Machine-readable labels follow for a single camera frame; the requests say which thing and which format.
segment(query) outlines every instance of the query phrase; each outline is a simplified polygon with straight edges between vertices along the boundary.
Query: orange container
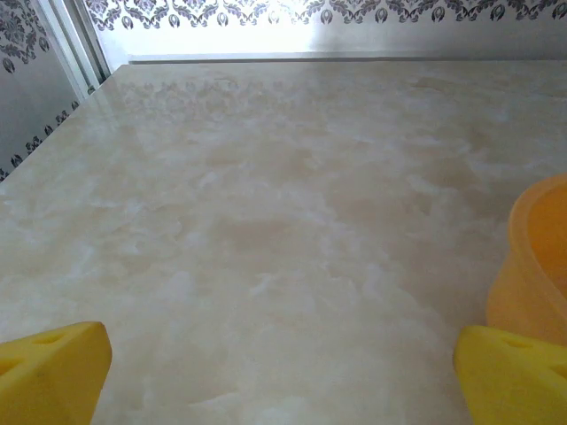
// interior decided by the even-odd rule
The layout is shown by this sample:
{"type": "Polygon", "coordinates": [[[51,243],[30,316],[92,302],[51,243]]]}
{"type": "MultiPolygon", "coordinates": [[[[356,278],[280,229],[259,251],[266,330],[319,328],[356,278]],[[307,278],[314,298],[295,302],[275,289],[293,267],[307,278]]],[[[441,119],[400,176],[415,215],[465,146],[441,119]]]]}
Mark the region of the orange container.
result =
{"type": "Polygon", "coordinates": [[[488,325],[567,345],[567,174],[524,192],[508,231],[510,252],[488,296],[488,325]]]}

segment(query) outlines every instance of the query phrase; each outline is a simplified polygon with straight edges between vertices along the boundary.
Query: damask wallpaper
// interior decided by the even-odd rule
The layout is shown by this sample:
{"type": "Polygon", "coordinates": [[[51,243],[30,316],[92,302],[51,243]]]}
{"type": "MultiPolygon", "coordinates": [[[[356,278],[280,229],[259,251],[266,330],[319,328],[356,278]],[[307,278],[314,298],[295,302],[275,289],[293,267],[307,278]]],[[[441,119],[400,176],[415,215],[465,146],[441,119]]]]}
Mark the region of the damask wallpaper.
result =
{"type": "Polygon", "coordinates": [[[100,31],[191,27],[256,26],[259,24],[376,24],[420,19],[474,21],[485,14],[498,21],[506,14],[516,20],[534,20],[548,14],[562,19],[567,2],[560,0],[85,0],[100,31]]]}
{"type": "Polygon", "coordinates": [[[79,106],[30,0],[0,0],[0,182],[79,106]]]}
{"type": "Polygon", "coordinates": [[[74,0],[107,62],[567,58],[567,0],[74,0]]]}

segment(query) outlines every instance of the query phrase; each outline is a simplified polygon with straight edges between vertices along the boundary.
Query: beige marble surface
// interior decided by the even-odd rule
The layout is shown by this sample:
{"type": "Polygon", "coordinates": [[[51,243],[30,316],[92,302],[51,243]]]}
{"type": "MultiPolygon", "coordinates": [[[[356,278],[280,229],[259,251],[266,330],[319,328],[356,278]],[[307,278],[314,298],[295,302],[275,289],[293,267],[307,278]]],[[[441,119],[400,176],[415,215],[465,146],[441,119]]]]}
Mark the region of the beige marble surface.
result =
{"type": "Polygon", "coordinates": [[[455,425],[565,63],[122,67],[0,185],[0,336],[101,320],[93,423],[455,425]]]}

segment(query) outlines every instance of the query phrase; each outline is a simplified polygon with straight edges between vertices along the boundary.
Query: marble countertop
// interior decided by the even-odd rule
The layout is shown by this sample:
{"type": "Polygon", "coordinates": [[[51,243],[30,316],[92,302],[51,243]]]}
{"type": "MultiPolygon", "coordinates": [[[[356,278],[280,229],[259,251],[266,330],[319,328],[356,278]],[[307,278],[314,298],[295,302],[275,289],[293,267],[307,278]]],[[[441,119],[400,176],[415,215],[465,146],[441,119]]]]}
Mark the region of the marble countertop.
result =
{"type": "Polygon", "coordinates": [[[0,337],[99,320],[94,425],[470,423],[567,63],[123,66],[0,184],[0,337]]]}

